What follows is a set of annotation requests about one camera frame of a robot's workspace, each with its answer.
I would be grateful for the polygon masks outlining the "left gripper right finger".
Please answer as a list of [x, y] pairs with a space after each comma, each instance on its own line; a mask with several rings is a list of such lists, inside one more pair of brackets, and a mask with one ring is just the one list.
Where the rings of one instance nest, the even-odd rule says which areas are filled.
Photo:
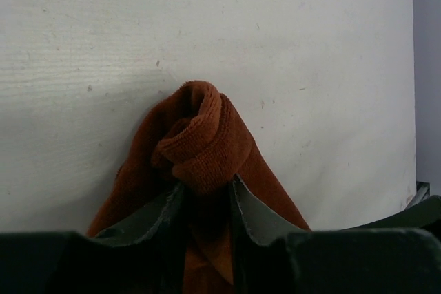
[[233, 204], [238, 207], [245, 233], [259, 246], [269, 246], [274, 240], [303, 230], [293, 225], [259, 200], [239, 175], [232, 181]]

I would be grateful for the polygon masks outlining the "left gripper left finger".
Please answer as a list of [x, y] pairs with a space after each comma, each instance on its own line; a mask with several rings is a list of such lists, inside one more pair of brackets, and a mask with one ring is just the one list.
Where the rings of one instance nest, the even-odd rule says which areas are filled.
[[177, 184], [120, 222], [92, 238], [110, 247], [135, 246], [150, 240], [171, 240], [186, 232], [186, 188]]

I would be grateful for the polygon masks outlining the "brown towel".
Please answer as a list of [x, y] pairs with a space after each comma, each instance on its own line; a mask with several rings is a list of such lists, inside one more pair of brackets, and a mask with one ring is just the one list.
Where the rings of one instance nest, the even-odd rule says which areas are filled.
[[183, 292], [233, 293], [228, 185], [235, 175], [273, 211], [308, 229], [231, 101], [211, 83], [190, 81], [157, 104], [139, 126], [88, 235], [181, 182], [194, 195]]

